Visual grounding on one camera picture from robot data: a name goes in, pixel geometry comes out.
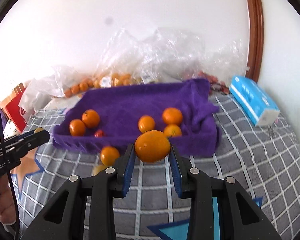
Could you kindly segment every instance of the purple towel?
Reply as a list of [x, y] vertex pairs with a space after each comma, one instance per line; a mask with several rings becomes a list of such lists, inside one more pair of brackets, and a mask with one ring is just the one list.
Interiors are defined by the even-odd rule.
[[[116, 147], [121, 153], [141, 134], [138, 120], [150, 115], [156, 130], [166, 126], [162, 112], [167, 107], [178, 108], [183, 114], [182, 136], [170, 138], [181, 155], [211, 157], [219, 139], [218, 128], [212, 113], [218, 107], [208, 101], [210, 84], [206, 79], [183, 83], [122, 86], [88, 91], [71, 109], [60, 126], [53, 131], [53, 145], [61, 149], [96, 153], [104, 146]], [[80, 119], [88, 109], [96, 110], [101, 118], [96, 129], [87, 129], [85, 136], [72, 137], [71, 120]], [[102, 129], [105, 137], [95, 138], [94, 132]]]

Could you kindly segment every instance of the blue tissue box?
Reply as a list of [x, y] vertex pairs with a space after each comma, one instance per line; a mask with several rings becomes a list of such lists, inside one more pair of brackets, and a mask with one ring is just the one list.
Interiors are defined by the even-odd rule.
[[234, 76], [230, 92], [256, 126], [271, 125], [280, 113], [276, 103], [249, 78]]

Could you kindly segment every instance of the red box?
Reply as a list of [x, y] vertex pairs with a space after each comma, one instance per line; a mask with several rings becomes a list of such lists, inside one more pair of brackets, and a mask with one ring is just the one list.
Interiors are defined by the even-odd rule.
[[27, 120], [25, 120], [26, 111], [19, 107], [20, 99], [25, 90], [23, 84], [20, 83], [9, 96], [0, 102], [0, 108], [14, 122], [20, 132], [23, 132], [27, 124]]

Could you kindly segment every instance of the human hand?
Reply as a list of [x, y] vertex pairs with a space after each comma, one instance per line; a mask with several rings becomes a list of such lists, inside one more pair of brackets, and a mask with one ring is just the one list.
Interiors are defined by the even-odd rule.
[[16, 211], [7, 174], [0, 178], [0, 222], [13, 224], [16, 221]]

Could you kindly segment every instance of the clear plastic wrap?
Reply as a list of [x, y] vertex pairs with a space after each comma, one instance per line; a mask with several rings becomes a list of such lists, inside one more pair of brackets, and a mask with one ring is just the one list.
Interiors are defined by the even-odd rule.
[[212, 79], [222, 88], [233, 75], [244, 75], [246, 55], [240, 42], [205, 53], [204, 39], [185, 30], [159, 28], [144, 40], [121, 29], [111, 38], [94, 73], [69, 66], [53, 67], [53, 75], [33, 79], [19, 103], [26, 111], [39, 109], [53, 97], [71, 97], [89, 88]]
[[158, 73], [151, 69], [147, 60], [152, 51], [151, 45], [138, 41], [125, 29], [121, 29], [110, 39], [97, 65], [95, 87], [159, 82]]
[[203, 55], [203, 38], [188, 31], [159, 28], [139, 41], [121, 29], [108, 42], [95, 78], [101, 87], [122, 85], [122, 75], [131, 75], [131, 84], [178, 82], [186, 69], [199, 70]]
[[54, 66], [52, 69], [54, 73], [51, 76], [34, 78], [26, 87], [19, 102], [19, 106], [26, 112], [44, 108], [53, 97], [64, 97], [68, 91], [71, 92], [73, 86], [82, 82], [87, 76], [69, 66]]
[[247, 49], [242, 47], [241, 41], [233, 41], [216, 52], [205, 55], [201, 71], [217, 77], [228, 87], [234, 75], [245, 76], [247, 67]]

